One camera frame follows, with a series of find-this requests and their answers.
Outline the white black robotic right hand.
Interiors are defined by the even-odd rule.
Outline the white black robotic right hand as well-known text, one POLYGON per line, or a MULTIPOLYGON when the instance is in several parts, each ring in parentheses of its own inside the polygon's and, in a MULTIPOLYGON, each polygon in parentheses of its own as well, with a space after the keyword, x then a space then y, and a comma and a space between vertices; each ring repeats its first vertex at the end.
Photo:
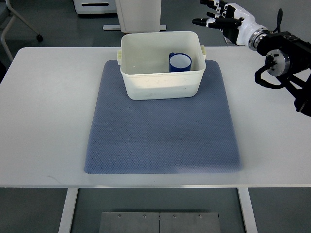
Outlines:
POLYGON ((192 23, 198 26, 219 29, 223 36, 238 46, 248 46, 252 50, 256 36, 267 30, 256 23, 255 17, 236 3, 223 0, 201 0, 201 4, 216 11, 207 12, 207 18, 195 18, 192 23))

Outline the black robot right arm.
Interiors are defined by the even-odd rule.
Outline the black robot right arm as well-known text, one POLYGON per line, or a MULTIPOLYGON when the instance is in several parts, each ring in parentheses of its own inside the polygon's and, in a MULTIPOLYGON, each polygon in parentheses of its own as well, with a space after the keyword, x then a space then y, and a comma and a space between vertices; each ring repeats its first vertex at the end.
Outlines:
POLYGON ((270 89, 286 88, 295 98, 297 112, 311 115, 311 79, 301 80, 295 74, 311 68, 311 44, 280 29, 282 9, 274 31, 259 29, 249 39, 251 49, 265 56, 265 64, 255 72, 255 82, 270 89))

